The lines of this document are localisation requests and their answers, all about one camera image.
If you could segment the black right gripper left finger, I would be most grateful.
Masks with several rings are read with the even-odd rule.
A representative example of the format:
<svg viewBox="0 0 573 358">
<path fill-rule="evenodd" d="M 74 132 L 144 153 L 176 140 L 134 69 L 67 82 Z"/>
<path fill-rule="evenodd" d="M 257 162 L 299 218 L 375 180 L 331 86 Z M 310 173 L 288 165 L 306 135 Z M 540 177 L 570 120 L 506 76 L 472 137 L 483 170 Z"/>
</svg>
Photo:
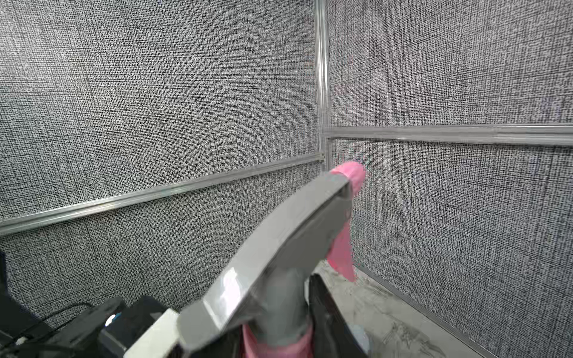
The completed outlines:
<svg viewBox="0 0 573 358">
<path fill-rule="evenodd" d="M 213 341 L 201 350 L 193 352 L 190 358 L 243 358 L 243 329 L 235 328 Z"/>
</svg>

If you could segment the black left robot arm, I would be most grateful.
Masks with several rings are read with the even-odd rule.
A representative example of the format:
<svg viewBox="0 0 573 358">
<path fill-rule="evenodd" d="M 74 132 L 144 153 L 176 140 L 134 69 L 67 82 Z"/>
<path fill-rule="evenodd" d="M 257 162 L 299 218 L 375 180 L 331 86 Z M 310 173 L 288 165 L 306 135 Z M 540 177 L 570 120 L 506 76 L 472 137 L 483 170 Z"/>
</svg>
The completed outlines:
<svg viewBox="0 0 573 358">
<path fill-rule="evenodd" d="M 126 308 L 120 297 L 102 304 L 70 304 L 40 318 L 8 292 L 6 254 L 1 253 L 1 356 L 104 357 L 98 335 Z"/>
</svg>

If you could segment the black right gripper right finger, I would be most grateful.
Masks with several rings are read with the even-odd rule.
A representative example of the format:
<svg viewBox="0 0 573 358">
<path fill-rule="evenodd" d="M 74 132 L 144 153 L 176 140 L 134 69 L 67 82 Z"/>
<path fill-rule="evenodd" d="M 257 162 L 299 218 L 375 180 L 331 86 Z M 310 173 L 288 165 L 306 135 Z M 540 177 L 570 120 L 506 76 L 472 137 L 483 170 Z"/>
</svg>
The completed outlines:
<svg viewBox="0 0 573 358">
<path fill-rule="evenodd" d="M 367 357 L 319 274 L 310 276 L 309 304 L 314 357 Z"/>
</svg>

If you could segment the grey pink spray nozzle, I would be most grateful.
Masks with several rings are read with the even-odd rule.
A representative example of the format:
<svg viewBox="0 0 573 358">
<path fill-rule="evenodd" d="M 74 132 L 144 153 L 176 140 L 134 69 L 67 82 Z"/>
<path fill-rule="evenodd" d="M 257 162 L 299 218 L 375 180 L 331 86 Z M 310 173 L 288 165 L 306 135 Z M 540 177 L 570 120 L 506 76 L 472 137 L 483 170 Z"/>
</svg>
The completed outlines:
<svg viewBox="0 0 573 358">
<path fill-rule="evenodd" d="M 365 177 L 362 164 L 345 162 L 280 203 L 203 297 L 180 312 L 180 346 L 195 353 L 240 325 L 271 349 L 301 342 L 311 328 L 304 285 L 318 263 L 327 259 L 355 278 L 349 226 Z"/>
</svg>

